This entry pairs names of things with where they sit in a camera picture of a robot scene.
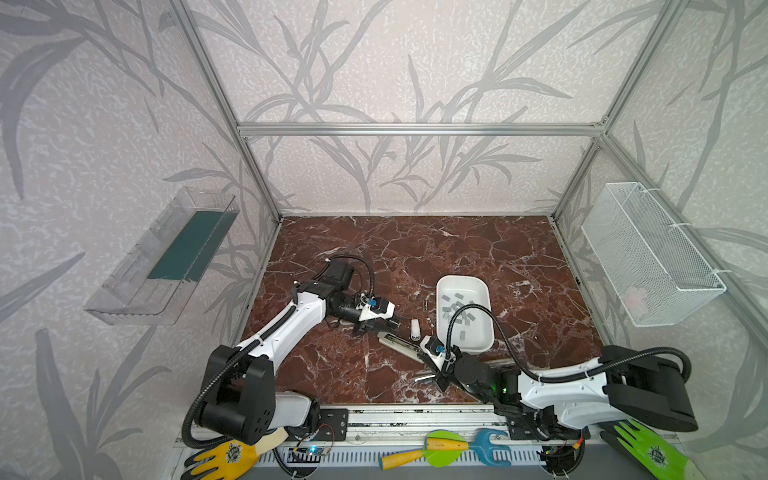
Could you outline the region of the small white mini stapler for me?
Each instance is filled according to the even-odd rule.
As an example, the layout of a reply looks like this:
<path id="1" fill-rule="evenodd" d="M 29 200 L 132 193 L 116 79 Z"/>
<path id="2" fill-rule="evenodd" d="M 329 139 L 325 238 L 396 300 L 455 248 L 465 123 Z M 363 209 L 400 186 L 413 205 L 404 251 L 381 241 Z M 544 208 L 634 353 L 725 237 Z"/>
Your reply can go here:
<path id="1" fill-rule="evenodd" d="M 412 319 L 410 322 L 410 338 L 412 341 L 421 340 L 421 329 L 417 319 Z"/>

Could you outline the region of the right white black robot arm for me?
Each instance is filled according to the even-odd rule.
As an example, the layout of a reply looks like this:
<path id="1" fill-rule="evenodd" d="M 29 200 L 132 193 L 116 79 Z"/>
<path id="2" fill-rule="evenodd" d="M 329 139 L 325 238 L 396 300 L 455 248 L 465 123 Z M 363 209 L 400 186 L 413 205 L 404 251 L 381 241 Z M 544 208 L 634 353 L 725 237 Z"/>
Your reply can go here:
<path id="1" fill-rule="evenodd" d="M 442 343 L 419 347 L 417 357 L 441 390 L 459 387 L 492 406 L 508 430 L 537 440 L 573 439 L 591 425 L 630 419 L 671 432 L 698 428 L 686 389 L 692 364 L 676 348 L 609 345 L 597 358 L 553 370 L 493 367 Z"/>

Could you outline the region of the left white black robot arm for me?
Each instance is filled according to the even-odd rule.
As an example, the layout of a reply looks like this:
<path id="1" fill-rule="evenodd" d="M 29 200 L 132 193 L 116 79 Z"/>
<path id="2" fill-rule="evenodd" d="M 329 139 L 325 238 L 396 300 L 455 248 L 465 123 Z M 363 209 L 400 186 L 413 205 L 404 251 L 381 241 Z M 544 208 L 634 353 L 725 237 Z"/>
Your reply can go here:
<path id="1" fill-rule="evenodd" d="M 354 259 L 352 254 L 329 257 L 309 280 L 293 283 L 287 306 L 260 331 L 211 353 L 200 392 L 182 423 L 186 446 L 208 448 L 226 440 L 253 445 L 279 428 L 290 434 L 319 429 L 317 401 L 276 388 L 277 371 L 289 353 L 330 317 L 358 333 L 399 327 L 394 304 L 375 293 L 375 271 L 368 260 L 360 261 L 368 273 L 367 290 L 349 293 Z"/>

